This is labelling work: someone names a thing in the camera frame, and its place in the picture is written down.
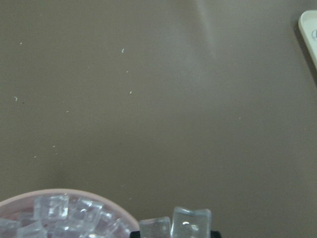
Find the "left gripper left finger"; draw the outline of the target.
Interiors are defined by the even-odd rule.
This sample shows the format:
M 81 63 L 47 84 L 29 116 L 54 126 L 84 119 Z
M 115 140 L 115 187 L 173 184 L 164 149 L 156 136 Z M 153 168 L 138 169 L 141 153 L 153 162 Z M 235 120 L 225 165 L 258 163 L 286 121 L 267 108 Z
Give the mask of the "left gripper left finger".
M 130 238 L 141 238 L 140 231 L 132 231 L 130 233 Z

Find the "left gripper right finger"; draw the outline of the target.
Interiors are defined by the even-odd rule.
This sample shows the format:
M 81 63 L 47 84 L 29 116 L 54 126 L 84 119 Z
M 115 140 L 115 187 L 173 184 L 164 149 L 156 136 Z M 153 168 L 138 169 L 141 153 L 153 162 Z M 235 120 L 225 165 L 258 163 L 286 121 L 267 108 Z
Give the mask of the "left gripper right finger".
M 211 238 L 222 238 L 219 231 L 211 231 Z

